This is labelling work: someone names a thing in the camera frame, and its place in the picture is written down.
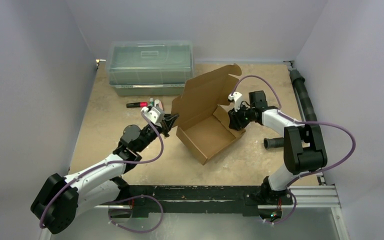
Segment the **red black marker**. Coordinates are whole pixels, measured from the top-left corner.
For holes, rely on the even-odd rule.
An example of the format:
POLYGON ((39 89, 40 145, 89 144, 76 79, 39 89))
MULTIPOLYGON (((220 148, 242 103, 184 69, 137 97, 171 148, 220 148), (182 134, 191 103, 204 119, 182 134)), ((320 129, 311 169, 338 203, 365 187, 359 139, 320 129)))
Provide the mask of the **red black marker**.
POLYGON ((146 102, 146 101, 130 102, 130 103, 126 104, 127 108, 143 108, 143 107, 147 107, 147 106, 148 106, 148 102, 146 102))

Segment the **brown cardboard box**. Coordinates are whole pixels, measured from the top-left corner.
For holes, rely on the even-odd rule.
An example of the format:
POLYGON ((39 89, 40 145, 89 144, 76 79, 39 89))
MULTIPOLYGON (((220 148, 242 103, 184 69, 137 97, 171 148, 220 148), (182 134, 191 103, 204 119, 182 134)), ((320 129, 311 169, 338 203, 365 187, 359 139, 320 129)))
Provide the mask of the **brown cardboard box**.
POLYGON ((223 108, 229 106, 229 94, 238 83, 242 70, 228 64, 185 82, 183 93, 171 104, 177 114, 176 136, 202 165, 239 140, 245 129, 229 127, 230 118, 223 108))

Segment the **green white marker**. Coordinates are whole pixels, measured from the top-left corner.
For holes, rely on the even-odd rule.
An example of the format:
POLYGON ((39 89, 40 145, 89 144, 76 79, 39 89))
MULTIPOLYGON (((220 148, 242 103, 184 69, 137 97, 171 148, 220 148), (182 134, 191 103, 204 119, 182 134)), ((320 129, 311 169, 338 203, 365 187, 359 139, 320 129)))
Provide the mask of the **green white marker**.
POLYGON ((154 98, 151 97, 151 98, 149 99, 149 106, 150 106, 150 107, 153 107, 154 105, 155 105, 155 100, 154 100, 154 98))

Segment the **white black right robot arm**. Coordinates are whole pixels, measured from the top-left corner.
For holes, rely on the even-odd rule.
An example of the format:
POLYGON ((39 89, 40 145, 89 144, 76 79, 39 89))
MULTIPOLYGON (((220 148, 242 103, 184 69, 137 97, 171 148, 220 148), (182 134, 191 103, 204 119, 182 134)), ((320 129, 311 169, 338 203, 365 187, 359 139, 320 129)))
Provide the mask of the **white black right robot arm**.
POLYGON ((250 103, 237 91, 228 96, 234 104, 228 111, 229 128, 239 131, 255 122, 283 137, 283 165, 265 177, 260 190, 250 195, 255 201, 274 204, 287 195, 288 184, 299 174, 312 173, 327 165, 326 148, 317 124, 298 123, 288 118, 277 107, 268 105, 262 90, 250 92, 248 96, 250 103))

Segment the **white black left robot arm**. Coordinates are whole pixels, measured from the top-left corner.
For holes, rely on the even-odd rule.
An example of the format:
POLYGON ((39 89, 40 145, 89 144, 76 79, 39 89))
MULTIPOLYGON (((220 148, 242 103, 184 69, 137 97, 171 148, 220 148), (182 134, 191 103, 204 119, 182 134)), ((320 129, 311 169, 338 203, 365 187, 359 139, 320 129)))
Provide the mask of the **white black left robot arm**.
POLYGON ((147 122, 140 128, 128 125, 118 146, 102 161, 73 174, 49 176, 33 201, 30 210, 39 219, 39 227, 56 235, 65 230, 80 214, 104 203, 133 204, 136 196, 122 175, 136 165, 143 164, 139 152, 153 140, 159 139, 164 150, 163 137, 175 125, 178 114, 141 112, 147 122))

